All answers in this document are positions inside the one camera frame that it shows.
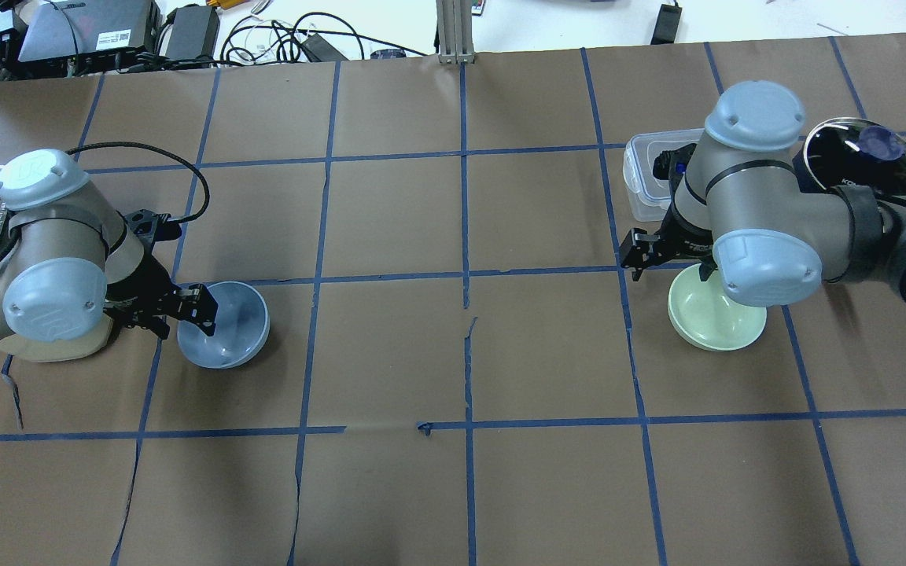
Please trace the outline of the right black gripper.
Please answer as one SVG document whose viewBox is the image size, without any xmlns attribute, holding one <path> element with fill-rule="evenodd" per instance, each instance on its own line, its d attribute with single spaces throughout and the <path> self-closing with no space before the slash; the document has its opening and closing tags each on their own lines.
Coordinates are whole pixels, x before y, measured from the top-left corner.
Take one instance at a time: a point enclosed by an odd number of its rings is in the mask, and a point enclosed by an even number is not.
<svg viewBox="0 0 906 566">
<path fill-rule="evenodd" d="M 694 150 L 694 145 L 683 145 L 679 149 L 662 151 L 654 159 L 652 175 L 668 183 L 670 205 L 657 232 L 650 235 L 646 230 L 633 228 L 619 246 L 620 266 L 632 270 L 633 282 L 638 281 L 646 269 L 676 260 L 700 262 L 698 276 L 702 282 L 707 282 L 715 272 L 711 232 L 691 225 L 676 210 L 677 186 L 683 180 Z"/>
</svg>

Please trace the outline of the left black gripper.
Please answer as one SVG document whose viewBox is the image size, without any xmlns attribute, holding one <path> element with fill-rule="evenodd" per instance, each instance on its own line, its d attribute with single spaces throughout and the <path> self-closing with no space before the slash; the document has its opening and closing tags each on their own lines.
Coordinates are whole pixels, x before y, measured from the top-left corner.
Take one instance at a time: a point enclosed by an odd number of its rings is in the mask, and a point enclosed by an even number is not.
<svg viewBox="0 0 906 566">
<path fill-rule="evenodd" d="M 123 215 L 122 233 L 105 259 L 105 314 L 117 325 L 142 327 L 161 340 L 170 334 L 168 316 L 198 329 L 215 329 L 219 308 L 205 285 L 177 286 L 153 254 L 155 241 L 181 235 L 169 216 L 149 209 Z"/>
</svg>

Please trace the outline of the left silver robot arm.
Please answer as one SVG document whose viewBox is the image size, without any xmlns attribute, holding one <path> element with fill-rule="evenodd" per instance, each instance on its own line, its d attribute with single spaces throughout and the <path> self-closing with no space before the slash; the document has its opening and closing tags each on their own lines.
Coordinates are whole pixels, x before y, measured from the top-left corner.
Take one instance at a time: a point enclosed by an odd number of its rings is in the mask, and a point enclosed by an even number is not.
<svg viewBox="0 0 906 566">
<path fill-rule="evenodd" d="M 181 287 L 153 254 L 197 214 L 123 214 L 73 151 L 39 149 L 0 166 L 0 340 L 75 340 L 104 316 L 165 340 L 174 318 L 206 336 L 217 302 L 204 285 Z"/>
</svg>

